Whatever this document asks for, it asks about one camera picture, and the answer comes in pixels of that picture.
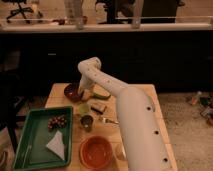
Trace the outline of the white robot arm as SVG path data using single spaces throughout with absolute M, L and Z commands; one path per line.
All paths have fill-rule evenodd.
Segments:
M 116 98 L 116 114 L 129 171 L 172 171 L 155 118 L 152 99 L 142 90 L 101 71 L 97 57 L 78 64 L 79 92 L 98 84 Z

